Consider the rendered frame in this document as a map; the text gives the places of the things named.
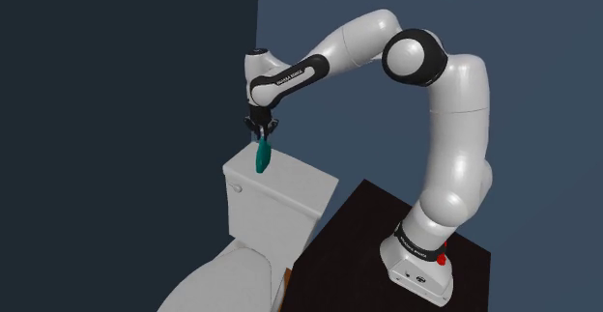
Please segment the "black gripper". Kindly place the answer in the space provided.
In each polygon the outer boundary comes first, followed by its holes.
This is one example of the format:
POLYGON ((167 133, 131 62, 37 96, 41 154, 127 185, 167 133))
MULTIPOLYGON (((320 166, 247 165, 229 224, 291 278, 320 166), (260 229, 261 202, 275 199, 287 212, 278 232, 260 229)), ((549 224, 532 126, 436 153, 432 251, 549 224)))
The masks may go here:
POLYGON ((261 137, 260 126, 262 126, 262 138, 268 140, 277 128, 279 121, 273 119, 272 112, 268 107, 250 105, 249 117, 244 117, 244 124, 256 138, 261 137))

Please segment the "white toilet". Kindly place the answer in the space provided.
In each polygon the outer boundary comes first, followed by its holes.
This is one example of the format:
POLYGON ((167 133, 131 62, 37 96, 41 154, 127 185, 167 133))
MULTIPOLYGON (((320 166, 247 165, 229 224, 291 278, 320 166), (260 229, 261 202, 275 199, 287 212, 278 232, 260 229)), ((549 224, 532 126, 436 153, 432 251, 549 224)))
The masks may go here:
POLYGON ((222 166, 232 241, 181 281, 157 312, 277 312, 285 273, 310 243, 338 180, 272 151, 256 170, 249 143, 222 166))

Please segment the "black robot stand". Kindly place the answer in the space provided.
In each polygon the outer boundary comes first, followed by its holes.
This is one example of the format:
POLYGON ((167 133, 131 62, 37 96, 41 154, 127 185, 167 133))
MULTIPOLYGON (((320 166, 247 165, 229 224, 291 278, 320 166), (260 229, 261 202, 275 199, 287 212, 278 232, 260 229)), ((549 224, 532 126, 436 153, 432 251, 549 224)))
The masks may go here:
POLYGON ((453 234, 443 307, 388 278, 379 246, 411 206, 362 181, 295 262, 280 312, 488 312, 491 253, 453 234))

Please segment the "teal bottle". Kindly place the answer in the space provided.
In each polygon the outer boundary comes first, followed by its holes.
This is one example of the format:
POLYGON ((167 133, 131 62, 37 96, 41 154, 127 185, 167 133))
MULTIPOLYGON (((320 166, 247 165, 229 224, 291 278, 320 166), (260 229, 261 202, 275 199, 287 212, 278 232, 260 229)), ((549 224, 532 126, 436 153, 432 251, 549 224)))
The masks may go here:
POLYGON ((262 136, 258 140, 258 147, 255 158, 255 169, 256 172, 263 173, 270 165, 272 158, 272 146, 265 136, 262 136))

